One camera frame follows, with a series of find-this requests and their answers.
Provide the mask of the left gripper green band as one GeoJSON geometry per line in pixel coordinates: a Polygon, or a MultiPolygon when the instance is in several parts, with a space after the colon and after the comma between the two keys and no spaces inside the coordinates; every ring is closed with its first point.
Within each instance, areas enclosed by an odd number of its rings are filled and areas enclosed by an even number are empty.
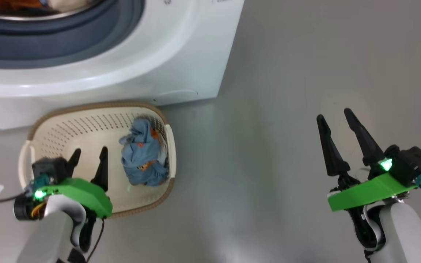
{"type": "Polygon", "coordinates": [[[69,240],[72,246],[86,253],[92,243],[92,230],[97,219],[105,220],[113,214],[113,205],[108,190],[108,150],[104,146],[99,155],[99,166],[91,181],[72,178],[81,155],[77,148],[66,164],[67,177],[58,184],[37,185],[31,195],[36,203],[32,218],[45,219],[61,213],[71,222],[69,240]]]}

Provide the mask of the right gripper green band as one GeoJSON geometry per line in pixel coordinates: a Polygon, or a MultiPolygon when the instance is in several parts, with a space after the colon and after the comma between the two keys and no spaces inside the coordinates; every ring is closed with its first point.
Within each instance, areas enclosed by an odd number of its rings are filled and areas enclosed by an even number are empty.
{"type": "MultiPolygon", "coordinates": [[[[385,159],[383,150],[350,108],[344,109],[349,128],[355,133],[363,154],[363,164],[370,168],[367,181],[345,190],[329,193],[327,201],[333,212],[347,211],[353,221],[356,237],[364,250],[374,252],[385,243],[380,225],[369,218],[368,205],[407,193],[416,186],[405,187],[385,173],[380,163],[385,159]]],[[[328,176],[347,176],[350,166],[341,157],[332,140],[332,132],[323,115],[317,115],[317,126],[321,142],[326,173],[328,176]]]]}

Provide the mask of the blue printed garment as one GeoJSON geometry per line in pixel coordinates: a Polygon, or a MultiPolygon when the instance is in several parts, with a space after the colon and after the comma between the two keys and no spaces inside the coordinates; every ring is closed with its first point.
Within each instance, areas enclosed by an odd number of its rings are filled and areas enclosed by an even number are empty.
{"type": "Polygon", "coordinates": [[[131,185],[156,187],[168,178],[165,138],[146,118],[136,118],[130,133],[119,139],[121,163],[131,185]]]}

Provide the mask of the cream garment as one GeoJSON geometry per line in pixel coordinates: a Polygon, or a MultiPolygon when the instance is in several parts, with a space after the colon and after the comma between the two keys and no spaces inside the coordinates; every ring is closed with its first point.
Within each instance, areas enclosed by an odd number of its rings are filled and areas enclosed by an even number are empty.
{"type": "Polygon", "coordinates": [[[97,0],[46,0],[49,8],[60,13],[78,11],[89,7],[97,0]]]}

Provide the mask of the cream perforated laundry basket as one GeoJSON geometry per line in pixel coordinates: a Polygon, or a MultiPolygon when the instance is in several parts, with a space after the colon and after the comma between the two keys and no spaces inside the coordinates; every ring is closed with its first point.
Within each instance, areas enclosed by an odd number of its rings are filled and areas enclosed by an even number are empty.
{"type": "Polygon", "coordinates": [[[80,160],[73,176],[90,180],[100,163],[103,147],[108,151],[107,195],[113,205],[112,217],[141,213],[163,203],[173,190],[177,174],[177,150],[167,117],[156,107],[131,101],[96,103],[65,108],[40,118],[32,127],[22,146],[18,160],[18,178],[22,188],[33,179],[28,168],[43,157],[64,157],[80,149],[80,160]],[[121,163],[121,137],[130,132],[136,118],[149,120],[163,137],[168,149],[167,180],[157,187],[133,186],[121,163]]]}

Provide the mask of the white front-load washing machine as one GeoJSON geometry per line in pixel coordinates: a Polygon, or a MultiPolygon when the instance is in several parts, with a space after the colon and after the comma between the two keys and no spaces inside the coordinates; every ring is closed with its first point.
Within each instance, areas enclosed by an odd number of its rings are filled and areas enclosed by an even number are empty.
{"type": "Polygon", "coordinates": [[[218,95],[244,0],[97,0],[0,11],[0,130],[56,109],[191,89],[218,95]]]}

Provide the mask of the round filter cover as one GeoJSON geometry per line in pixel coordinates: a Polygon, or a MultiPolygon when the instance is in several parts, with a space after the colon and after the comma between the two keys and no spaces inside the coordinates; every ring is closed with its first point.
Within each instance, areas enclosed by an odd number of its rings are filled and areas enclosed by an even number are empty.
{"type": "Polygon", "coordinates": [[[154,98],[152,101],[156,105],[169,105],[177,103],[185,103],[192,100],[197,100],[199,95],[197,91],[191,89],[180,89],[169,92],[161,93],[154,98]]]}

